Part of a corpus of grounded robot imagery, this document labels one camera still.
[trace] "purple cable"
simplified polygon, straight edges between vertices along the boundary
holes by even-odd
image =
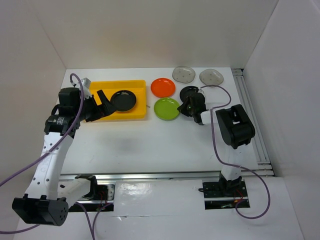
[[[241,217],[243,217],[243,218],[245,218],[245,219],[259,219],[259,218],[261,218],[262,216],[264,216],[264,215],[268,212],[268,210],[269,210],[269,208],[270,208],[270,203],[271,203],[270,192],[269,192],[269,188],[268,188],[266,182],[263,180],[263,178],[262,178],[261,176],[259,176],[256,172],[250,170],[249,168],[246,168],[246,167],[240,166],[240,165],[236,165],[236,164],[226,163],[226,162],[222,161],[221,158],[219,157],[218,150],[217,150],[216,137],[215,137],[215,126],[214,126],[214,109],[222,108],[222,107],[225,107],[225,106],[229,105],[229,104],[231,103],[231,99],[232,99],[232,98],[231,98],[231,95],[230,95],[230,93],[229,93],[225,88],[223,88],[222,86],[218,86],[218,85],[207,85],[207,86],[203,86],[203,87],[201,87],[201,88],[205,88],[205,87],[218,87],[218,88],[222,89],[223,91],[225,91],[226,94],[228,94],[228,96],[229,96],[229,102],[228,102],[227,104],[224,104],[224,105],[221,105],[221,106],[215,106],[215,107],[213,107],[213,108],[210,109],[213,149],[214,149],[214,153],[215,153],[215,155],[216,155],[216,158],[218,159],[218,161],[219,161],[221,164],[226,165],[226,166],[230,166],[230,167],[234,167],[234,168],[241,168],[241,169],[243,169],[243,170],[246,170],[246,171],[248,171],[248,172],[256,175],[256,176],[261,180],[261,182],[263,183],[263,185],[264,185],[264,187],[265,187],[265,190],[266,190],[266,193],[267,193],[267,195],[268,195],[268,204],[267,204],[266,209],[264,210],[263,213],[261,213],[261,214],[258,215],[258,216],[246,216],[246,215],[243,215],[241,212],[239,212],[238,206],[239,206],[240,203],[242,203],[243,201],[245,201],[245,199],[242,200],[242,201],[238,201],[237,204],[235,205],[235,210],[236,210],[236,212],[237,212]]]
[[[91,233],[92,239],[93,239],[93,240],[96,240],[96,238],[95,238],[95,233],[94,233],[94,231],[93,231],[93,228],[91,227],[90,218],[89,218],[89,215],[88,215],[88,212],[87,212],[86,208],[85,208],[81,203],[79,203],[79,202],[76,202],[75,204],[77,204],[78,206],[80,206],[80,207],[82,208],[82,210],[84,211],[86,220],[87,220],[88,225],[89,225],[89,229],[90,229],[90,233]]]
[[[10,181],[11,179],[13,179],[14,177],[18,176],[19,174],[23,173],[25,170],[31,168],[32,166],[36,165],[37,163],[41,162],[44,158],[46,158],[54,149],[56,149],[56,147],[58,147],[60,145],[60,143],[69,135],[69,133],[71,132],[71,130],[74,128],[74,126],[76,125],[76,123],[78,122],[79,118],[80,118],[80,114],[84,105],[84,88],[82,86],[81,80],[80,78],[75,74],[75,73],[71,73],[70,74],[70,82],[73,83],[72,78],[75,77],[80,85],[80,92],[81,92],[81,96],[80,96],[80,106],[79,106],[79,110],[75,116],[75,119],[73,120],[71,126],[68,128],[68,130],[65,132],[65,134],[59,139],[59,141],[56,142],[55,145],[53,145],[53,147],[51,147],[48,152],[46,152],[45,154],[43,154],[41,157],[39,157],[37,160],[35,160],[34,162],[30,163],[29,165],[25,166],[24,168],[22,168],[21,170],[17,171],[16,173],[12,174],[11,176],[9,176],[8,178],[6,178],[5,180],[3,180],[0,183],[0,187],[2,185],[4,185],[5,183],[7,183],[8,181]],[[29,231],[31,229],[34,229],[36,227],[38,227],[39,224],[22,229],[22,230],[16,230],[16,231],[0,231],[0,234],[19,234],[19,233],[23,233],[26,231]]]
[[[111,203],[107,203],[105,204],[103,207],[101,207],[98,212],[96,213],[94,219],[93,219],[93,224],[92,224],[92,233],[93,233],[93,236],[95,235],[95,224],[96,224],[96,220],[97,220],[97,217],[99,215],[99,213],[107,206],[111,205]]]

